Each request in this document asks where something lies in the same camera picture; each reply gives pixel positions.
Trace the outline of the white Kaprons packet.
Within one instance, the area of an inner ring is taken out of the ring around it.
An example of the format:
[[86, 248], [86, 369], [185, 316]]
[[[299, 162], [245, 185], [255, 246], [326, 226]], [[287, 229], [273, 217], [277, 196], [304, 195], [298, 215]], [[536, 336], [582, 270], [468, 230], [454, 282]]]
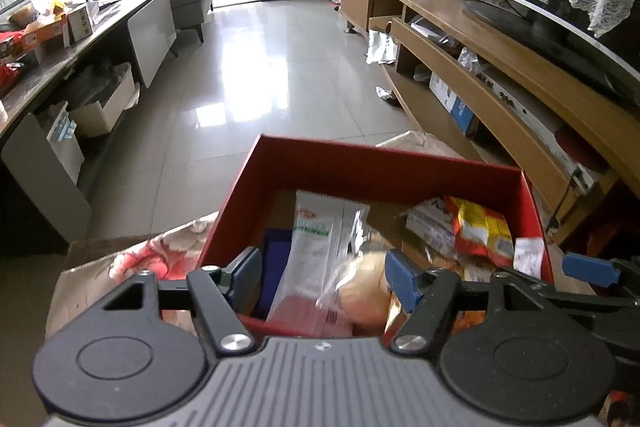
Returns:
[[452, 217], [442, 198], [435, 197], [410, 208], [402, 214], [406, 229], [437, 254], [448, 259], [456, 257], [456, 236]]

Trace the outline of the dark blue wafer packet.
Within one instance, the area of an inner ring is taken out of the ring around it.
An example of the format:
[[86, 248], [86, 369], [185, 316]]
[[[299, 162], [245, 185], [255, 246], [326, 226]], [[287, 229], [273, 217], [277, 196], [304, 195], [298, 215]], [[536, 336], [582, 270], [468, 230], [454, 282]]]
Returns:
[[292, 231], [267, 229], [262, 243], [262, 279], [253, 317], [265, 320], [276, 295], [281, 277], [288, 263], [292, 245]]

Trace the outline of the round bread bun packet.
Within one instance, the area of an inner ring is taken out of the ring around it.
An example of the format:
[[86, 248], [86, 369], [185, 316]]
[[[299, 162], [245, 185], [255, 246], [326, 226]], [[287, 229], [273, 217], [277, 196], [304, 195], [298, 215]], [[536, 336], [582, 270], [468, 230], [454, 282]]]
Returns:
[[369, 209], [360, 208], [346, 219], [335, 253], [330, 254], [316, 306], [334, 313], [355, 335], [382, 335], [399, 313], [385, 275], [386, 257], [393, 245], [368, 218]]

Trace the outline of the red yellow snack packet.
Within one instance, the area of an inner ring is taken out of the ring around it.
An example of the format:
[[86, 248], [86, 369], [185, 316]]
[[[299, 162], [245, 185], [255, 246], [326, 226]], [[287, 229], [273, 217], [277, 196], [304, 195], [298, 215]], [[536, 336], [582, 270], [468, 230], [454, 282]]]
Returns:
[[501, 213], [459, 197], [446, 196], [444, 203], [459, 254], [487, 258], [496, 267], [512, 265], [514, 242]]

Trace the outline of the long silver white packet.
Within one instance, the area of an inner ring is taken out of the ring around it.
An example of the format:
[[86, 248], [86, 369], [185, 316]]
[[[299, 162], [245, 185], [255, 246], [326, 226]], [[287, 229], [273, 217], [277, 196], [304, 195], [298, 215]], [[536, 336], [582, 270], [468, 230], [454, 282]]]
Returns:
[[299, 191], [286, 262], [267, 323], [314, 338], [352, 335], [352, 322], [337, 299], [345, 263], [361, 243], [369, 206], [362, 202]]

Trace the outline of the yellow waffle snack bag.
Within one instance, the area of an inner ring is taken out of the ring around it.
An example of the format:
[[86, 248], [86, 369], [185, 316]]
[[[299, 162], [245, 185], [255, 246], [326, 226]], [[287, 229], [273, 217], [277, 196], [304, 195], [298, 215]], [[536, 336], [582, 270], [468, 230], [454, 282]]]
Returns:
[[434, 255], [431, 259], [416, 263], [401, 251], [390, 251], [385, 256], [384, 277], [390, 291], [383, 343], [388, 346], [405, 325], [408, 318], [433, 284], [432, 280], [440, 271], [456, 273], [462, 282], [488, 283], [493, 267], [468, 265], [464, 267], [457, 260]]

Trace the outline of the red cardboard box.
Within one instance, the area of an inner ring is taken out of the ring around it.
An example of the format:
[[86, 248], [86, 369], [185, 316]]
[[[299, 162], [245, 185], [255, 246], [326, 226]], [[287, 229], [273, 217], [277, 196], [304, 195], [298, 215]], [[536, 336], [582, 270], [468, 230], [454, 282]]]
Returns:
[[436, 196], [458, 196], [496, 210], [514, 237], [539, 237], [542, 226], [521, 170], [442, 156], [262, 135], [250, 150], [198, 262], [228, 265], [262, 245], [268, 228], [291, 228], [299, 191], [365, 202], [376, 231], [408, 256], [402, 210]]

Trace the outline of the wooden TV cabinet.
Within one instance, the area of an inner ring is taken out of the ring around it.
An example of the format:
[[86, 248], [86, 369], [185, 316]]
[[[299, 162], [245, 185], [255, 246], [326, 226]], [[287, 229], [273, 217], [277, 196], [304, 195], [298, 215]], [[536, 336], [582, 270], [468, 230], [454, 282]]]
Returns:
[[555, 240], [639, 207], [639, 121], [534, 51], [474, 16], [463, 0], [341, 0], [350, 27], [398, 44], [387, 79], [416, 127], [460, 154], [483, 147], [444, 115], [468, 108], [560, 222]]

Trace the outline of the white storage box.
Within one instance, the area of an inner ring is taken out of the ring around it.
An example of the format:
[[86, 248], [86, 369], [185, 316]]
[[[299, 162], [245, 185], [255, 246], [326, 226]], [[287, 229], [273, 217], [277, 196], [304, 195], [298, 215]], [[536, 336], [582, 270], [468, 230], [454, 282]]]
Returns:
[[110, 133], [122, 112], [137, 104], [140, 86], [134, 82], [131, 64], [106, 61], [85, 68], [67, 86], [70, 119], [76, 133], [87, 138]]

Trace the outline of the dark long side table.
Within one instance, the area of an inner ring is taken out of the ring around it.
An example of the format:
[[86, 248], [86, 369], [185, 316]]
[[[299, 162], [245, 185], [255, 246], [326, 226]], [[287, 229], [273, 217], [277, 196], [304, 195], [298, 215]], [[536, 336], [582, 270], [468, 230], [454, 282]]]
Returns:
[[105, 158], [128, 109], [110, 133], [76, 133], [64, 98], [67, 86], [89, 65], [131, 64], [140, 72], [127, 22], [149, 0], [122, 0], [106, 9], [94, 33], [58, 50], [3, 98], [1, 123], [1, 234], [15, 243], [32, 239], [48, 251], [88, 233], [90, 200]]

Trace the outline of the flat screen television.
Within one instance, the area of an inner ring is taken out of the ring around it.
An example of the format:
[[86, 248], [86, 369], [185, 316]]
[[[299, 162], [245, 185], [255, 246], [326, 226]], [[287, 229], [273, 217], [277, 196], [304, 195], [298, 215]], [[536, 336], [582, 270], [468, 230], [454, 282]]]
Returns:
[[588, 14], [566, 0], [468, 0], [468, 8], [565, 72], [631, 108], [639, 103], [639, 0], [598, 38]]

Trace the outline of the white cabinet door panel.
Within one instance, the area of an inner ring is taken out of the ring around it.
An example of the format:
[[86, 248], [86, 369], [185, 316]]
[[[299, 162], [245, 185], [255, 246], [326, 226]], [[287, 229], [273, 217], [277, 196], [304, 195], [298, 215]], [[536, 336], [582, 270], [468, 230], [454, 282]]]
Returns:
[[177, 37], [170, 0], [145, 2], [127, 27], [141, 81], [149, 89]]

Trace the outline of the red plastic bag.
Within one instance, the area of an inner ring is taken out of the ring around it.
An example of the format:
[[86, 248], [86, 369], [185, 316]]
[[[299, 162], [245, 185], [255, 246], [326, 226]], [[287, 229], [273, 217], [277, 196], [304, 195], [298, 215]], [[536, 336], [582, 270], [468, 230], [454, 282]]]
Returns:
[[1, 34], [0, 95], [5, 96], [17, 83], [23, 65], [15, 60], [14, 52], [20, 43], [21, 35], [15, 31]]

